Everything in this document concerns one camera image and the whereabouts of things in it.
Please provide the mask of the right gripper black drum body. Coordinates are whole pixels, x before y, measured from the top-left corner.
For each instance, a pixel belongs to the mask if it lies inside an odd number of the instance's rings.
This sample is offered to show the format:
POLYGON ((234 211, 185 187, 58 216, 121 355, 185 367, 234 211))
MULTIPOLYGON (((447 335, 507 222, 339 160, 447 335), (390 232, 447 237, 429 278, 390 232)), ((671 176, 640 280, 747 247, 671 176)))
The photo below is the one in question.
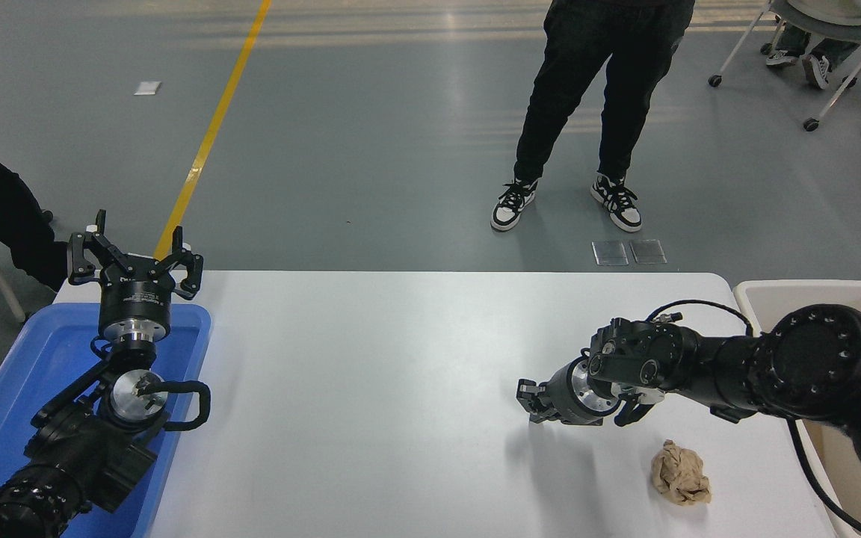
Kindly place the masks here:
POLYGON ((546 383, 549 420, 576 426, 601 426, 605 421, 605 399, 589 382, 587 366, 587 358, 575 359, 546 383))

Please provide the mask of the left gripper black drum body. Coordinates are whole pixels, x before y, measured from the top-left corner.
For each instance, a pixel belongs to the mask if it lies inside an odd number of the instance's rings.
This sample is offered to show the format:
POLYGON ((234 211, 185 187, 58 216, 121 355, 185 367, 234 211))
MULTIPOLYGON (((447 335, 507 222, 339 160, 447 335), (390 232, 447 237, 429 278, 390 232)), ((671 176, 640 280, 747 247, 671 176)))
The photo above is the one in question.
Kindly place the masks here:
POLYGON ((117 269, 99 273, 100 324, 117 324, 127 319, 171 322, 171 294, 176 283, 171 276, 157 279, 130 278, 117 269))

